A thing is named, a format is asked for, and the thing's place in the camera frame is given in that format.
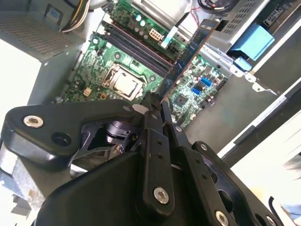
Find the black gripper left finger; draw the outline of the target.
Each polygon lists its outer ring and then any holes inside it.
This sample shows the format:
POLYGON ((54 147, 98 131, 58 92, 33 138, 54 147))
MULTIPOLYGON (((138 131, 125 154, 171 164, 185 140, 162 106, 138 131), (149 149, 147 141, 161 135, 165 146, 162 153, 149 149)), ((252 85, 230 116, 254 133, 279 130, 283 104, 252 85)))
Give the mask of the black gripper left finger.
MULTIPOLYGON (((133 106, 113 99, 17 107, 5 116, 3 146, 49 179, 52 172, 68 174, 71 163, 88 154, 115 145, 121 145, 123 153, 130 151, 144 130, 163 128, 161 110, 156 93, 148 93, 133 106)), ((68 182, 58 182, 56 189, 68 182)))

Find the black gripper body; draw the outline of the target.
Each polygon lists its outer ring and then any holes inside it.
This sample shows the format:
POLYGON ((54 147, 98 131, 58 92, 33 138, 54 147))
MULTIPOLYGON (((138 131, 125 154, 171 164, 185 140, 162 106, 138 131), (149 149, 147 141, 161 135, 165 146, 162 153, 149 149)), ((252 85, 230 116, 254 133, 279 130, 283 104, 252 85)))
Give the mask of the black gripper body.
POLYGON ((56 189, 37 226, 185 226, 187 198, 172 156, 185 132, 144 130, 131 150, 56 189))

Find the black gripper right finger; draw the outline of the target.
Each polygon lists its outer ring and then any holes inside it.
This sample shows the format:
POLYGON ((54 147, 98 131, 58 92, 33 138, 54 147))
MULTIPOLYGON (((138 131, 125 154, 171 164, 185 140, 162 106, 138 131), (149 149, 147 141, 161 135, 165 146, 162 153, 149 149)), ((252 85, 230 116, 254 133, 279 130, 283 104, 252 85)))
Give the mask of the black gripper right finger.
POLYGON ((171 163, 182 172, 185 191, 201 226, 280 226, 278 215, 242 183, 204 142, 191 144, 185 132, 172 123, 169 104, 161 114, 171 146, 171 163))

